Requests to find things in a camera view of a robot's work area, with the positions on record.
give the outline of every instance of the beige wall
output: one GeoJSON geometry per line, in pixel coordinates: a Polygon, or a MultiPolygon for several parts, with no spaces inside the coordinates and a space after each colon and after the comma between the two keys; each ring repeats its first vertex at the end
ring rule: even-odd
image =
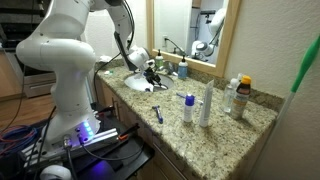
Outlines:
{"type": "MultiPolygon", "coordinates": [[[[226,78],[286,97],[320,33],[319,0],[242,0],[226,78]]],[[[320,55],[306,74],[254,179],[320,179],[320,55]]]]}

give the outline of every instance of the lid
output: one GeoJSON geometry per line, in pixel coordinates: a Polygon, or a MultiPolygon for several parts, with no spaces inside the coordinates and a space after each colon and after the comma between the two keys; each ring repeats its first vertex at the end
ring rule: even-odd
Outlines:
{"type": "Polygon", "coordinates": [[[187,106],[193,106],[194,105],[194,96],[192,94],[187,94],[186,95],[186,102],[185,105],[187,106]]]}
{"type": "Polygon", "coordinates": [[[232,78],[230,81],[230,85],[232,86],[232,88],[236,88],[239,85],[238,79],[232,78]]]}
{"type": "Polygon", "coordinates": [[[184,55],[182,56],[181,62],[186,62],[186,60],[184,59],[184,55]]]}
{"type": "Polygon", "coordinates": [[[242,76],[242,79],[241,79],[241,83],[242,84],[250,84],[251,83],[251,77],[250,76],[242,76]]]}

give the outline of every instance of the bottle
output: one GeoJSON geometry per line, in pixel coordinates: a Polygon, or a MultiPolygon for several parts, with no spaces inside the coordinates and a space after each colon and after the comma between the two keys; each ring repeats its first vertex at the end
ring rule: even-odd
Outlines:
{"type": "Polygon", "coordinates": [[[232,78],[230,84],[227,84],[226,88],[224,89],[221,109],[226,113],[231,112],[232,100],[234,98],[238,85],[239,81],[235,78],[232,78]]]}
{"type": "Polygon", "coordinates": [[[241,83],[237,87],[236,94],[233,98],[231,105],[231,118],[238,120],[242,118],[245,106],[248,102],[251,91],[251,78],[244,75],[241,79],[241,83]]]}
{"type": "Polygon", "coordinates": [[[203,105],[201,107],[201,114],[199,125],[201,127],[207,127],[210,117],[211,101],[212,101],[212,92],[213,92],[213,83],[214,80],[210,81],[206,86],[206,91],[204,93],[203,105]]]}
{"type": "Polygon", "coordinates": [[[186,79],[187,78],[187,73],[188,73],[188,63],[184,59],[184,56],[179,63],[179,68],[178,68],[178,78],[179,79],[186,79]]]}
{"type": "Polygon", "coordinates": [[[160,53],[160,49],[158,49],[158,55],[155,58],[156,66],[159,68],[163,66],[163,57],[160,53]]]}
{"type": "Polygon", "coordinates": [[[184,106],[184,122],[191,122],[192,121],[192,114],[193,114],[193,105],[194,105],[194,96],[191,94],[186,95],[185,106],[184,106]]]}

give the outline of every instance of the granite countertop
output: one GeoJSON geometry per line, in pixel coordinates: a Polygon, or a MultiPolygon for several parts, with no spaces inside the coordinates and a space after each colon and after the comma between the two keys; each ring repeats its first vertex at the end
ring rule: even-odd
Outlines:
{"type": "Polygon", "coordinates": [[[98,75],[193,172],[204,179],[229,179],[277,116],[274,110],[248,102],[244,119],[236,121],[220,110],[223,91],[214,89],[209,126],[202,128],[198,125],[199,103],[195,104],[193,121],[185,123],[182,121],[184,99],[176,93],[191,93],[202,99],[205,84],[169,76],[174,87],[146,93],[125,85],[124,79],[132,74],[125,67],[109,70],[113,70],[112,75],[104,75],[102,71],[98,75]],[[163,124],[158,123],[151,108],[154,105],[160,106],[163,124]]]}

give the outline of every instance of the lotion bottle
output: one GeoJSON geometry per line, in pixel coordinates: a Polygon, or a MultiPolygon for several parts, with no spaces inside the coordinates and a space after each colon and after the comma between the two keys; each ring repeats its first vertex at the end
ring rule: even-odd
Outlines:
{"type": "Polygon", "coordinates": [[[231,118],[239,120],[242,118],[245,106],[249,100],[251,91],[251,78],[250,76],[244,75],[241,79],[241,83],[237,87],[236,94],[233,98],[231,105],[231,118]]]}
{"type": "Polygon", "coordinates": [[[210,81],[207,84],[206,91],[204,93],[204,98],[203,98],[204,102],[201,107],[202,109],[201,109],[200,120],[199,120],[199,125],[201,127],[208,126],[210,110],[211,110],[212,93],[213,93],[213,83],[214,83],[214,80],[210,81]]]}

